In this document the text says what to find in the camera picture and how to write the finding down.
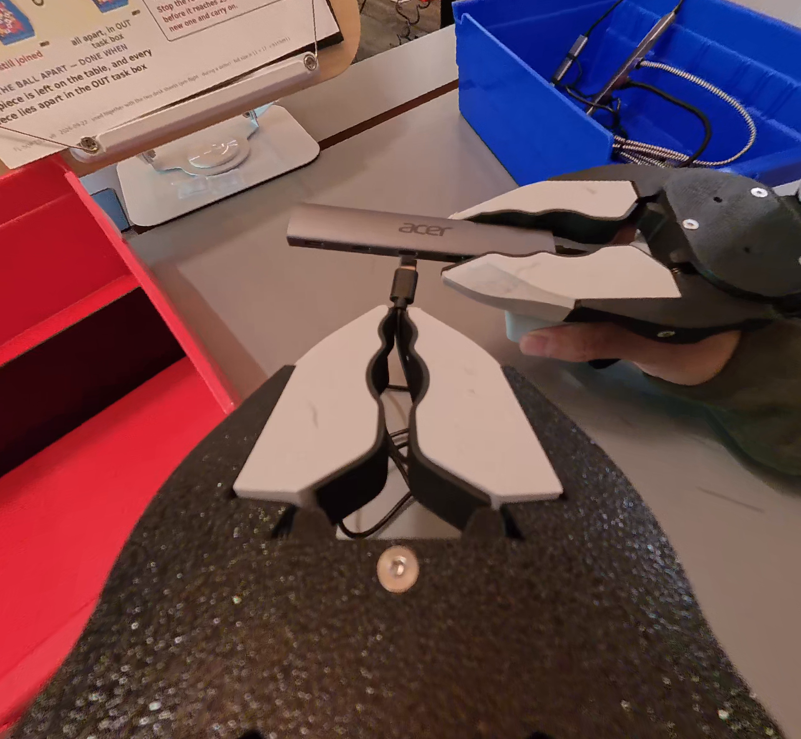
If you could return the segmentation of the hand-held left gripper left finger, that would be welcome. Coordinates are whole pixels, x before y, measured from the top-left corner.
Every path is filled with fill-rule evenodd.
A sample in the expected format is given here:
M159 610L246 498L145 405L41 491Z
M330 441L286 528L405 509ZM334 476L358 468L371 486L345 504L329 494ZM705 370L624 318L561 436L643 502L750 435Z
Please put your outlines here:
M376 306L297 361L235 480L238 497L319 508L338 524L381 493L390 315Z

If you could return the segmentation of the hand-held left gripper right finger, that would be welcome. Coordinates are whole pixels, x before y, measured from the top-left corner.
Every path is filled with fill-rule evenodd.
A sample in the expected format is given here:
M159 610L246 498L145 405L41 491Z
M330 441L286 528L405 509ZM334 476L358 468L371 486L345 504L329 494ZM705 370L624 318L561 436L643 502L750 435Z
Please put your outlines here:
M407 311L407 338L415 500L463 531L481 509L560 498L563 485L496 359L417 307Z

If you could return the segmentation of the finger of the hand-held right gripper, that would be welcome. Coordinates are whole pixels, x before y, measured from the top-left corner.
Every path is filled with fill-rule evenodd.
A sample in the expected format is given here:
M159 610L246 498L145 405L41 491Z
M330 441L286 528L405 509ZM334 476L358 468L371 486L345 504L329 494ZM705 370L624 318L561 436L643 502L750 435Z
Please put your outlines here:
M450 219L549 233L617 233L637 199L629 181L546 181L522 186Z
M488 253L441 272L443 283L467 298L508 313L561 322L578 303L677 299L673 273L633 245L584 255Z

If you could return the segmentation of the blue plastic bin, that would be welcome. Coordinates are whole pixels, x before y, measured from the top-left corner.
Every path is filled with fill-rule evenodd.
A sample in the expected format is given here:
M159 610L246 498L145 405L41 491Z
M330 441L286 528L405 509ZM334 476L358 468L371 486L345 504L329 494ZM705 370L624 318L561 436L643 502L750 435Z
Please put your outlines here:
M461 114L519 185L647 161L653 149L771 186L799 179L796 27L728 0L465 0L453 10Z

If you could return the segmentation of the grey usb hub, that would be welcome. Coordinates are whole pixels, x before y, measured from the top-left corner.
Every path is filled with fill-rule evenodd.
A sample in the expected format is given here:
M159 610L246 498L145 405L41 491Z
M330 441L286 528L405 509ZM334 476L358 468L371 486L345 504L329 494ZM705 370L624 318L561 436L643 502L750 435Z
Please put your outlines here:
M593 116L603 105L611 101L612 95L628 80L630 73L675 23L677 14L678 9L676 8L659 19L601 90L589 101L589 106L586 109L587 116Z
M456 264L488 253L555 253L550 233L424 215L299 204L287 225L290 246Z

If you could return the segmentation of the red plastic bin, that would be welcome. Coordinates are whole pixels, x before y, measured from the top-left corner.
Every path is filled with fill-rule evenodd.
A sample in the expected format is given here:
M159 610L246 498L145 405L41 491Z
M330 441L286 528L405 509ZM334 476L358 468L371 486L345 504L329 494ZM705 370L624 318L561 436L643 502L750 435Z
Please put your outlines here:
M2 734L55 674L158 489L239 402L59 156L2 176L2 365L141 289L185 357L1 478Z

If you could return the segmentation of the person's right forearm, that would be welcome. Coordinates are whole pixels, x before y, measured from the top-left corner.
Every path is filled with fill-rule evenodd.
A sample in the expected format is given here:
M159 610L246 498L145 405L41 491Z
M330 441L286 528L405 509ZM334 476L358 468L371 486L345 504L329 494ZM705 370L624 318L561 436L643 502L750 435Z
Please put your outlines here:
M742 458L767 472L799 477L799 320L743 333L724 368L706 383L646 378L663 393L699 406Z

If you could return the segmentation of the person's right hand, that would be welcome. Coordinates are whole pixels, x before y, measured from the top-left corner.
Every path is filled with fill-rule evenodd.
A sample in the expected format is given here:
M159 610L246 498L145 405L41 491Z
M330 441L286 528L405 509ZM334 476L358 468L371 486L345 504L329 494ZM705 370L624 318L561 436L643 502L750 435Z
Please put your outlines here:
M680 386L713 379L736 352L742 334L718 333L698 343L669 344L649 340L608 323L572 323L524 335L522 353L566 363L617 359L643 373Z

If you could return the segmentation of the instruction sheet on stand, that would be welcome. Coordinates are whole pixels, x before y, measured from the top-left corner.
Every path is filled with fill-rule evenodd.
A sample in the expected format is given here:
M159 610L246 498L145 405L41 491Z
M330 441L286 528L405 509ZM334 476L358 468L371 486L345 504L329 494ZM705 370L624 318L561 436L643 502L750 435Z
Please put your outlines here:
M360 26L355 0L327 0L341 41L268 63L66 149L79 175L113 166L128 222L150 228L308 165L319 142L279 100L346 70ZM20 169L34 162L27 163ZM10 172L2 164L2 172Z

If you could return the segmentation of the printed instruction sheet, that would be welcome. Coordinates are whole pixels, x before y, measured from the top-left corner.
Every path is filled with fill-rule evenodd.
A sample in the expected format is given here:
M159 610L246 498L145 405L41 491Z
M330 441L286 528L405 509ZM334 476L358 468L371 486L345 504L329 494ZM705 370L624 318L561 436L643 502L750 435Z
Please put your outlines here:
M16 169L341 41L327 0L2 0L2 164Z

